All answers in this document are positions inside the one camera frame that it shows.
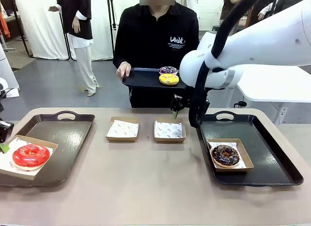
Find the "hand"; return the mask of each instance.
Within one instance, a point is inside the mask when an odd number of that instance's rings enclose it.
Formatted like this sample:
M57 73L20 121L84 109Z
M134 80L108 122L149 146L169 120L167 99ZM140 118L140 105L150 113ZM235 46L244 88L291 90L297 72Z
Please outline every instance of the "hand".
M73 19L72 28L74 30L74 33L80 32L80 22L79 22L79 19L77 18L77 16L75 16Z
M128 77L130 75L131 68L132 67L128 62L122 62L117 70L117 76L119 76L120 79L123 79L124 74Z
M56 6L50 6L50 7L49 7L49 11L57 12L57 11L58 11L58 8L57 8Z
M261 13L261 12L259 12L259 14L258 14L258 20L261 21L261 20L263 19L263 17L264 17L264 14Z

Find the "donut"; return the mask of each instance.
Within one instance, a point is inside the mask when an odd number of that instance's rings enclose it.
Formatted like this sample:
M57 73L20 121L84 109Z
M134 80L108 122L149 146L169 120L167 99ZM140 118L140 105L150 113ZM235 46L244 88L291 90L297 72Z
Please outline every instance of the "donut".
M50 158L49 150L40 145L29 144L13 152L14 165L23 170L36 170Z
M211 154L216 164L224 168L233 168L237 166L240 161L238 152L227 145L215 147Z
M162 84L169 86L176 85L179 82L178 76L173 74L162 74L160 75L159 80Z
M173 75L177 75L177 69L175 67L162 67L159 70L159 74L173 74Z

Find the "shoe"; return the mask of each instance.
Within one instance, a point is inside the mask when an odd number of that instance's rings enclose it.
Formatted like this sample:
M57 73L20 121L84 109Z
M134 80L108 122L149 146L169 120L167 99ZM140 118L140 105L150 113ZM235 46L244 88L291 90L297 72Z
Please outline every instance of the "shoe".
M94 96L95 95L95 93L89 93L88 95L87 95L87 97L91 97L91 96Z

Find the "black tray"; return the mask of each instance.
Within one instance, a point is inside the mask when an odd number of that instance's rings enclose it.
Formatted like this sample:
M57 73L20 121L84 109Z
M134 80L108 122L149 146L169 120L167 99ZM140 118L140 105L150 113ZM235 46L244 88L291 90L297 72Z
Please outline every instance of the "black tray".
M159 81L159 69L132 68L130 76L124 77L122 83L128 87L152 87L160 89L184 89L186 85L181 81L174 86L166 86Z
M217 119L220 114L230 114L233 119ZM254 115L237 115L222 111L203 117L200 133L214 176L225 185L242 186L295 186L303 177L281 147ZM248 172L216 172L207 148L208 139L240 139L254 164Z
M75 119L58 119L59 115L65 113L73 114ZM34 181L0 174L0 186L57 186L63 183L73 167L94 118L94 115L71 111L33 116L17 134L53 142L58 147Z

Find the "black pants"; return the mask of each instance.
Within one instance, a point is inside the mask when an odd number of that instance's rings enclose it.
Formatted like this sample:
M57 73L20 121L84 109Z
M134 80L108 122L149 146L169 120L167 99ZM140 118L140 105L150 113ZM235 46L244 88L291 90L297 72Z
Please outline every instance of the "black pants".
M174 94L182 95L183 89L129 88L132 108L170 108Z

